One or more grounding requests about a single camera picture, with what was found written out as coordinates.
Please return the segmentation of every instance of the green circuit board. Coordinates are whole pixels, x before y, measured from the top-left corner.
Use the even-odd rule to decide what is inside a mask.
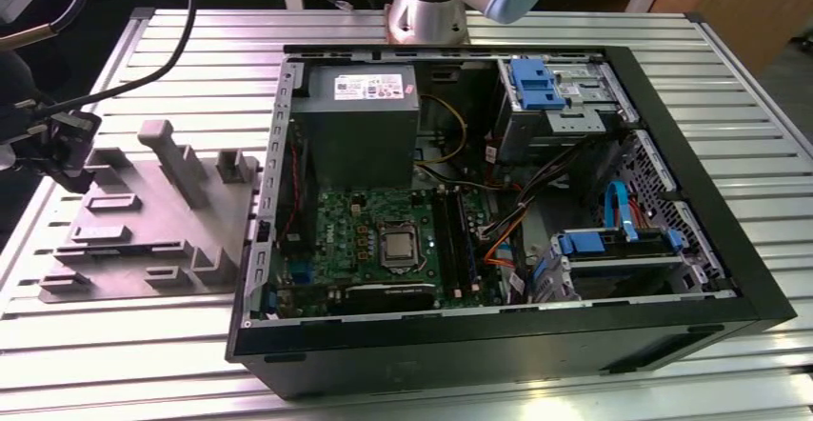
[[[317,218],[317,255],[314,283],[431,283],[438,287],[440,307],[491,305],[488,291],[463,298],[447,298],[439,262],[432,213],[432,190],[374,190],[323,192]],[[464,194],[470,223],[488,222],[484,196],[474,190]],[[418,264],[403,273],[383,265],[382,232],[406,226],[415,229]]]

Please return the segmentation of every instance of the motherboard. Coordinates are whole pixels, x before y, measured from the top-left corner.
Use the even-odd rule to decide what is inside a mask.
[[[315,252],[289,261],[281,313],[339,314],[339,300],[360,296],[367,309],[388,297],[430,309],[499,304],[499,277],[475,260],[490,218],[478,190],[322,192]],[[286,309],[295,305],[305,308]]]

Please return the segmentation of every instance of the wooden cabinet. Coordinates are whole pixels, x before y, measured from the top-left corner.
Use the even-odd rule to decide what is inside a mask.
[[[698,11],[752,73],[760,73],[813,15],[813,0],[656,0],[655,12]]]

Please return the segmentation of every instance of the aluminum table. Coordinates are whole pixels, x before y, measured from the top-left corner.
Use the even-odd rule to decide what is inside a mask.
[[[138,10],[95,86],[165,64],[186,13]],[[536,13],[506,27],[472,14],[478,44],[632,48],[800,317],[643,374],[290,403],[225,360],[231,295],[49,305],[38,280],[79,196],[46,179],[0,257],[0,416],[14,419],[813,420],[813,149],[704,24],[679,14]],[[205,10],[178,67],[89,110],[99,147],[169,118],[199,156],[265,158],[285,43],[382,43],[378,11]]]

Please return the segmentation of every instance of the cpu socket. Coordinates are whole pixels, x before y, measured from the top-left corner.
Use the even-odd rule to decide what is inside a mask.
[[[382,266],[404,274],[419,266],[419,232],[412,223],[384,223],[379,227]]]

